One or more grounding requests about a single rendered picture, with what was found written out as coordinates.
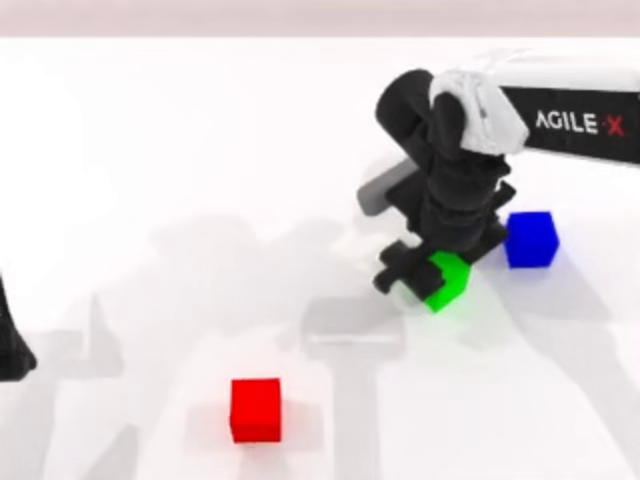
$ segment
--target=red x letter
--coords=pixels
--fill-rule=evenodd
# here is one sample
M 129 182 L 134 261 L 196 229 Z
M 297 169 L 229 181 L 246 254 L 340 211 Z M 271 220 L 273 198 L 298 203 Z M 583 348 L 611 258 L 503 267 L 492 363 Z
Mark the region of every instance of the red x letter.
M 622 130 L 622 115 L 607 115 L 607 122 L 609 123 L 609 136 L 620 135 L 624 137 L 624 131 Z

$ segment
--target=green cube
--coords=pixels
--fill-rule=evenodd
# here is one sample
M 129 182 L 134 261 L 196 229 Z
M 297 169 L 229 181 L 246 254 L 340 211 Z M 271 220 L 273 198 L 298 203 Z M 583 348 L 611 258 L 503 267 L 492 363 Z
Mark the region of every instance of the green cube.
M 444 285 L 424 301 L 425 305 L 437 313 L 467 288 L 471 266 L 458 255 L 447 252 L 436 252 L 429 260 L 442 271 L 444 279 Z

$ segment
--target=agile-x logo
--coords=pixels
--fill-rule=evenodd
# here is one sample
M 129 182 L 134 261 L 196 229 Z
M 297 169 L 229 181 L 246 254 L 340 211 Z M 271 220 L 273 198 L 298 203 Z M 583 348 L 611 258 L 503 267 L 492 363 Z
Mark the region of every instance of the agile-x logo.
M 589 135 L 599 135 L 601 133 L 600 129 L 604 128 L 610 137 L 624 137 L 622 115 L 606 115 L 604 120 L 599 121 L 598 115 L 595 113 L 576 114 L 558 110 L 545 113 L 542 110 L 538 110 L 536 128 L 565 130 Z

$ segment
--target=block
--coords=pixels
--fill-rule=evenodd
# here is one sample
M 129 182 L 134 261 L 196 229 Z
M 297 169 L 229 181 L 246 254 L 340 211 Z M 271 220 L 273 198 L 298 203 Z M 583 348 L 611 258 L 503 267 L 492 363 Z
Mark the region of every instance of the block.
M 512 213 L 507 220 L 504 243 L 509 267 L 547 268 L 560 246 L 550 212 Z
M 431 311 L 437 313 L 465 291 L 471 266 L 458 255 L 447 252 L 436 252 L 429 260 L 440 269 L 444 278 L 444 285 L 424 301 Z
M 229 425 L 234 443 L 273 443 L 282 437 L 280 379 L 231 381 Z

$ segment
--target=white table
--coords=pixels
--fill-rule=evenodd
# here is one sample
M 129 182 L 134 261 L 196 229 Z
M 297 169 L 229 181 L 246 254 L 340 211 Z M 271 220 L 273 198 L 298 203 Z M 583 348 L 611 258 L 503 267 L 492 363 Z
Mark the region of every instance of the white table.
M 370 286 L 403 224 L 355 204 L 401 158 L 378 95 L 518 43 L 576 45 L 0 43 L 0 264 L 41 362 L 0 386 L 0 478 L 640 474 L 640 169 L 512 158 L 505 213 L 552 210 L 551 270 L 496 251 L 436 316 Z M 282 445 L 231 443 L 245 376 L 282 378 Z

